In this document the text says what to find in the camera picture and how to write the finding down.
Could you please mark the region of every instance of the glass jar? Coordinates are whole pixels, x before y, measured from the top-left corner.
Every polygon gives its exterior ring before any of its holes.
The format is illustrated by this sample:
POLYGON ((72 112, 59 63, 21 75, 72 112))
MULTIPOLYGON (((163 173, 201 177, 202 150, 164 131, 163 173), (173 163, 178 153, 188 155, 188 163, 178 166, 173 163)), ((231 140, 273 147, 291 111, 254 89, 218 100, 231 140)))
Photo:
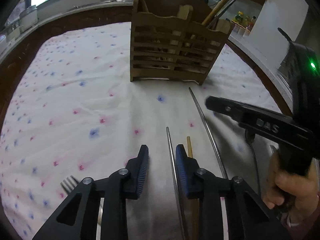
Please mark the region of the glass jar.
POLYGON ((235 20, 237 23, 241 24, 243 21, 243 12, 238 12, 238 14, 235 16, 235 20))

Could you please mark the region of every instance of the white tablecloth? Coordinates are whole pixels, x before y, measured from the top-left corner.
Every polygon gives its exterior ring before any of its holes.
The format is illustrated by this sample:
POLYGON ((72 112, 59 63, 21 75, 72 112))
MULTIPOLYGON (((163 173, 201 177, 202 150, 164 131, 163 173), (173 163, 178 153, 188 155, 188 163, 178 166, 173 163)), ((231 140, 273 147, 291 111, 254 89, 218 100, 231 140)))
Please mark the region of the white tablecloth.
MULTIPOLYGON (((204 106, 208 95, 279 111, 253 70, 225 46, 205 83, 130 82, 130 23, 72 31, 40 48, 12 98, 1 132, 1 198, 23 239, 32 239, 66 197, 60 182, 73 175, 101 179, 149 148, 141 198, 127 201, 130 239, 180 239, 165 127, 173 147, 191 137, 199 165, 221 176, 193 103, 193 89, 212 123, 229 177, 256 178, 244 130, 204 106)), ((269 141, 256 137, 261 180, 269 141)))

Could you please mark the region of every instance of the blue flower print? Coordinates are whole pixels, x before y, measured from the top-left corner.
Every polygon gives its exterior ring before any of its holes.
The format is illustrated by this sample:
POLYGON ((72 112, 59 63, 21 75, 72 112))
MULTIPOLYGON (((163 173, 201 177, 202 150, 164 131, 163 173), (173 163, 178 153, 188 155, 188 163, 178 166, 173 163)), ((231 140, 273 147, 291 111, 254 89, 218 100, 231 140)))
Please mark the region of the blue flower print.
POLYGON ((91 129, 89 133, 89 138, 94 139, 99 137, 99 128, 91 129))
POLYGON ((49 207, 49 200, 44 199, 42 203, 44 207, 49 207))
POLYGON ((32 192, 29 192, 29 198, 34 201, 35 200, 35 196, 32 194, 32 192))
POLYGON ((160 103, 163 103, 163 102, 165 101, 165 98, 164 98, 163 95, 159 95, 159 96, 157 97, 157 100, 158 100, 160 103))

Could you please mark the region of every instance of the finger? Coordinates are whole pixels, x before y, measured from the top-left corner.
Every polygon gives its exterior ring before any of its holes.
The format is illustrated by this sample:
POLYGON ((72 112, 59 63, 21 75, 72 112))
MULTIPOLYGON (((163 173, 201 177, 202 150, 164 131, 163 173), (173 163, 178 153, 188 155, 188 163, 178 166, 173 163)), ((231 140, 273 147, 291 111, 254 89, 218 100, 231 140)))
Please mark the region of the finger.
POLYGON ((277 206, 282 205, 284 202, 283 195, 276 188, 269 188, 266 192, 266 198, 277 206))
POLYGON ((295 195, 297 198, 304 198, 316 191, 314 181, 285 171, 280 171, 276 175, 275 183, 280 189, 295 195))
POLYGON ((273 209, 275 207, 275 204, 272 201, 270 201, 267 197, 263 197, 262 200, 269 209, 273 209))

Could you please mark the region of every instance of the wooden slat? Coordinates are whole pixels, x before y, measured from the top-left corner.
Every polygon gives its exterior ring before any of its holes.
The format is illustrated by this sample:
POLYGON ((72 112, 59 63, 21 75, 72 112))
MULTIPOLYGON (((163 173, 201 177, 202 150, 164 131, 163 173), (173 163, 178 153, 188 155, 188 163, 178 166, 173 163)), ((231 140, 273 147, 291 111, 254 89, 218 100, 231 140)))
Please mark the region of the wooden slat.
POLYGON ((171 71, 170 69, 143 69, 143 68, 132 68, 131 77, 140 78, 169 78, 169 79, 179 79, 179 80, 194 80, 201 82, 203 80, 203 74, 187 71, 171 71))
POLYGON ((186 39, 183 37, 175 36, 172 33, 151 33, 151 32, 134 32, 132 33, 133 37, 146 37, 146 38, 153 38, 153 39, 167 39, 167 40, 176 40, 176 41, 183 41, 185 43, 193 43, 193 44, 199 44, 203 46, 212 46, 213 49, 216 49, 220 46, 221 42, 225 42, 225 34, 221 32, 217 32, 216 36, 214 37, 213 41, 216 42, 215 45, 211 45, 210 39, 207 41, 200 41, 200 40, 192 40, 192 39, 186 39))
POLYGON ((181 59, 181 60, 191 61, 191 62, 200 62, 200 63, 204 63, 204 64, 211 63, 211 60, 205 60, 205 59, 197 58, 197 57, 179 56, 179 55, 170 54, 170 53, 163 53, 163 52, 133 51, 131 53, 134 56, 166 57, 166 58, 181 59))
POLYGON ((202 26, 200 23, 196 22, 190 22, 183 19, 178 19, 176 17, 170 16, 170 17, 158 17, 152 13, 146 13, 146 12, 138 12, 136 14, 132 15, 132 24, 134 26, 154 26, 154 27, 166 27, 170 30, 179 30, 186 33, 192 33, 195 35, 201 35, 206 38, 216 40, 216 34, 219 33, 219 31, 215 30, 209 30, 202 26))
POLYGON ((132 65, 158 65, 158 66, 162 66, 162 65, 166 65, 169 67, 181 67, 181 68, 194 68, 196 70, 208 70, 208 67, 204 67, 204 66, 199 66, 199 65, 195 65, 195 64, 179 64, 179 63, 174 63, 174 62, 163 62, 161 63, 161 61, 159 62, 158 60, 132 60, 132 65))
MULTIPOLYGON (((155 42, 132 42, 131 43, 131 50, 133 50, 134 47, 150 47, 150 48, 160 48, 160 49, 176 49, 177 46, 175 45, 170 45, 170 44, 166 44, 166 43, 155 43, 155 42)), ((214 51, 214 53, 210 53, 201 49, 195 49, 195 48, 185 48, 185 47, 181 47, 180 50, 182 51, 186 51, 186 52, 191 52, 191 53, 195 53, 195 54, 201 54, 204 56, 214 56, 214 54, 216 54, 216 46, 212 46, 212 45, 206 45, 209 49, 212 49, 214 51)))

